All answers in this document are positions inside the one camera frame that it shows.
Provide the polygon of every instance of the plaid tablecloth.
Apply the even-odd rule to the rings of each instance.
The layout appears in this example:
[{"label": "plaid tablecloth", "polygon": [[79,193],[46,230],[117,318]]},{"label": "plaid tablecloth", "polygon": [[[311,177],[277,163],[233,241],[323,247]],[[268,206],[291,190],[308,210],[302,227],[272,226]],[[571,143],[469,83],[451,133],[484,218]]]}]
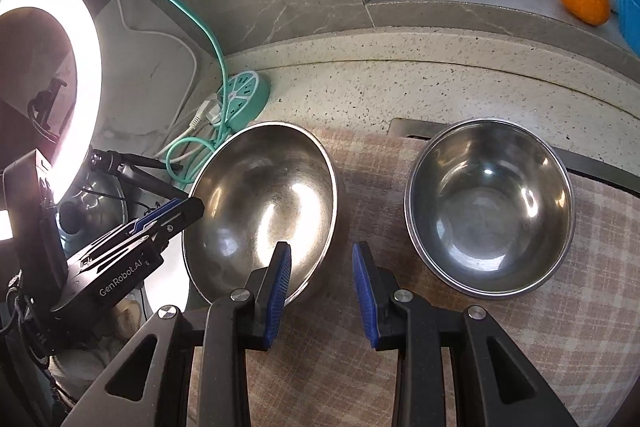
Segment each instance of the plaid tablecloth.
[{"label": "plaid tablecloth", "polygon": [[[478,302],[437,279],[406,231],[404,184],[424,142],[312,131],[347,187],[350,242],[369,241],[376,263],[434,306],[462,310]],[[640,373],[640,200],[578,176],[572,175],[572,183],[577,227],[558,272],[524,297],[483,301],[482,306],[581,427],[605,426]],[[254,426],[391,425],[396,352],[377,353],[364,337],[350,245],[334,271],[323,295],[287,307],[270,352],[248,352]],[[197,356],[194,366],[199,366]],[[196,384],[197,371],[193,377]],[[192,393],[190,415],[196,385]],[[453,426],[450,388],[447,394],[447,424]]]}]

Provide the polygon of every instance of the metal bowl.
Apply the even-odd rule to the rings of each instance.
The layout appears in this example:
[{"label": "metal bowl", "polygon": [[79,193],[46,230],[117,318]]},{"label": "metal bowl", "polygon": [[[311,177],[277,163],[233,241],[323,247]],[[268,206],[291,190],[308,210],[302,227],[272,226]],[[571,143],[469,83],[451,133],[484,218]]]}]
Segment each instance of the metal bowl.
[{"label": "metal bowl", "polygon": [[544,141],[502,120],[468,120],[431,139],[404,194],[426,265],[468,295],[503,298],[542,285],[574,236],[574,193]]},{"label": "metal bowl", "polygon": [[184,259],[210,303],[267,266],[277,241],[291,245],[285,304],[318,288],[348,235],[346,193],[322,144],[290,123],[247,127],[211,157],[191,190],[204,217],[184,231]]}]

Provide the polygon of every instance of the silver pivot bolt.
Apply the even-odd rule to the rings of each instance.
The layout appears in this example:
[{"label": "silver pivot bolt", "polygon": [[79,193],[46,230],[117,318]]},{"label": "silver pivot bolt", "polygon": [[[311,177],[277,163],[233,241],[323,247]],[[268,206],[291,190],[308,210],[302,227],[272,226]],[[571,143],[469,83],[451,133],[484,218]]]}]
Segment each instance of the silver pivot bolt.
[{"label": "silver pivot bolt", "polygon": [[481,321],[486,317],[486,310],[482,308],[482,306],[469,306],[466,312],[469,314],[469,317],[476,321]]},{"label": "silver pivot bolt", "polygon": [[238,288],[231,292],[231,300],[234,302],[244,302],[251,296],[251,292],[246,288]]},{"label": "silver pivot bolt", "polygon": [[414,298],[414,294],[412,294],[409,290],[396,290],[394,293],[394,299],[398,302],[409,302]]},{"label": "silver pivot bolt", "polygon": [[175,306],[171,304],[166,304],[165,306],[162,306],[162,308],[158,310],[158,317],[160,317],[161,319],[171,319],[175,317],[175,314],[177,314],[177,312],[178,310],[176,309]]}]

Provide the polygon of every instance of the bowl rim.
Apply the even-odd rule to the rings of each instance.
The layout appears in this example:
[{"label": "bowl rim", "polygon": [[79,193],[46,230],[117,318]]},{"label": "bowl rim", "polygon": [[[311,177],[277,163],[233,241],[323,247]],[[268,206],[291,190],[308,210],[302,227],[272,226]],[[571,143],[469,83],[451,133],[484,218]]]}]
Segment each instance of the bowl rim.
[{"label": "bowl rim", "polygon": [[[258,122],[258,123],[254,123],[251,124],[247,127],[245,127],[244,129],[238,131],[237,133],[235,133],[233,136],[231,136],[230,138],[228,138],[212,155],[211,158],[209,158],[207,160],[207,162],[203,165],[202,169],[200,170],[200,172],[198,173],[195,181],[193,182],[193,185],[191,185],[191,189],[189,190],[189,197],[191,198],[196,190],[196,188],[198,187],[198,183],[200,181],[200,179],[202,178],[202,176],[204,176],[204,172],[207,170],[207,168],[209,167],[209,164],[213,161],[214,158],[216,158],[216,156],[218,156],[226,147],[228,147],[228,145],[233,142],[234,140],[238,139],[239,136],[241,136],[242,134],[248,133],[253,129],[259,128],[259,127],[269,127],[269,126],[278,126],[278,127],[288,127],[290,129],[293,129],[295,131],[300,132],[301,134],[303,134],[304,136],[306,136],[309,140],[311,140],[311,142],[313,142],[313,144],[318,148],[318,150],[320,151],[320,153],[322,154],[322,157],[324,158],[324,162],[329,170],[329,175],[331,176],[331,190],[332,190],[332,200],[333,200],[333,208],[332,208],[332,213],[331,213],[331,224],[329,226],[329,231],[327,233],[327,238],[326,241],[324,243],[324,247],[322,247],[322,252],[319,255],[318,259],[316,259],[315,264],[313,265],[313,267],[311,268],[311,270],[309,270],[309,272],[307,273],[306,277],[304,278],[303,282],[300,284],[300,286],[298,286],[298,288],[289,296],[285,299],[284,303],[285,306],[287,304],[289,304],[291,301],[293,301],[298,295],[300,295],[304,289],[306,288],[306,286],[309,284],[309,280],[311,279],[311,277],[314,275],[314,273],[316,272],[316,270],[318,269],[318,267],[322,264],[322,261],[324,261],[324,258],[326,256],[327,251],[329,250],[329,247],[331,245],[331,241],[332,238],[334,237],[334,233],[335,233],[335,225],[337,222],[337,218],[338,218],[338,205],[340,204],[338,201],[338,179],[337,179],[337,175],[336,175],[336,169],[334,166],[334,163],[331,160],[331,157],[329,156],[329,154],[327,153],[326,149],[324,148],[324,146],[322,145],[322,143],[320,142],[320,140],[318,138],[316,138],[310,131],[306,130],[303,127],[300,127],[299,125],[296,125],[294,123],[289,123],[289,122],[285,122],[285,121],[276,121],[276,120],[270,120],[270,121],[262,121],[262,122]],[[193,280],[193,277],[191,276],[191,270],[189,268],[189,263],[187,261],[187,255],[186,255],[186,248],[184,245],[184,232],[182,232],[182,238],[180,240],[181,244],[182,244],[182,261],[184,262],[184,267],[187,270],[187,274],[189,276],[189,280],[191,281],[191,283],[193,283],[194,288],[196,288],[196,291],[200,294],[200,296],[209,304],[213,304],[211,301],[209,301],[209,299],[202,293],[202,291],[200,290],[200,288],[198,288],[198,285],[196,284],[196,282]]]},{"label": "bowl rim", "polygon": [[[426,251],[426,248],[422,245],[422,242],[420,241],[420,237],[417,232],[414,213],[412,211],[411,195],[414,191],[415,176],[417,174],[418,169],[422,165],[422,162],[426,158],[426,156],[445,137],[453,133],[453,131],[456,131],[462,127],[467,127],[472,124],[479,124],[479,123],[504,124],[506,126],[515,128],[523,132],[527,136],[532,137],[536,142],[538,142],[538,144],[540,144],[547,151],[549,156],[553,158],[553,162],[555,163],[556,167],[559,169],[559,171],[562,174],[562,179],[564,180],[564,186],[568,192],[567,201],[569,206],[570,222],[569,222],[567,233],[564,237],[564,243],[562,245],[562,249],[558,257],[542,277],[539,277],[539,279],[527,285],[526,287],[518,288],[515,290],[508,290],[508,291],[501,291],[501,292],[485,291],[485,290],[468,286],[458,281],[457,279],[454,279],[449,274],[447,274],[431,258],[429,253]],[[431,138],[427,142],[426,146],[422,149],[418,157],[415,159],[412,165],[412,168],[409,172],[409,178],[407,179],[407,182],[404,188],[404,220],[406,223],[407,230],[409,231],[409,237],[411,238],[411,242],[413,243],[415,250],[418,252],[418,255],[420,256],[422,261],[431,269],[431,271],[434,274],[436,274],[436,276],[439,279],[441,279],[443,282],[446,282],[452,288],[466,295],[469,295],[471,297],[479,297],[479,298],[485,298],[485,299],[503,299],[503,298],[513,297],[516,295],[524,295],[525,293],[533,291],[534,289],[542,286],[546,281],[548,281],[552,277],[552,275],[556,272],[556,270],[558,270],[559,266],[562,264],[562,261],[564,261],[564,258],[566,257],[566,254],[568,253],[571,247],[571,243],[572,243],[572,240],[574,239],[574,232],[575,232],[575,219],[576,219],[575,215],[576,215],[576,211],[575,211],[575,200],[574,200],[574,188],[571,183],[571,179],[569,178],[569,174],[566,168],[564,167],[564,164],[560,160],[558,154],[554,151],[553,147],[551,147],[542,138],[540,138],[530,130],[526,129],[525,127],[521,126],[520,124],[514,123],[512,121],[508,121],[508,120],[503,120],[501,118],[470,118],[468,120],[462,120],[462,121],[453,123],[452,125],[449,125],[447,128],[437,133],[433,138]]]}]

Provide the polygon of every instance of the lit lamp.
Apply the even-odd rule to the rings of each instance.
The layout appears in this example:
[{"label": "lit lamp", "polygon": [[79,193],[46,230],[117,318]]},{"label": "lit lamp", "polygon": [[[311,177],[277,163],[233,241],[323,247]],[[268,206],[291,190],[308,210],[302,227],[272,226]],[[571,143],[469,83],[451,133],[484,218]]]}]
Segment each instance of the lit lamp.
[{"label": "lit lamp", "polygon": [[[102,83],[100,45],[94,20],[82,0],[0,0],[0,16],[25,7],[41,9],[60,23],[76,60],[76,105],[47,176],[54,203],[58,203],[78,173],[94,133]],[[11,237],[8,212],[0,210],[0,241]]]}]

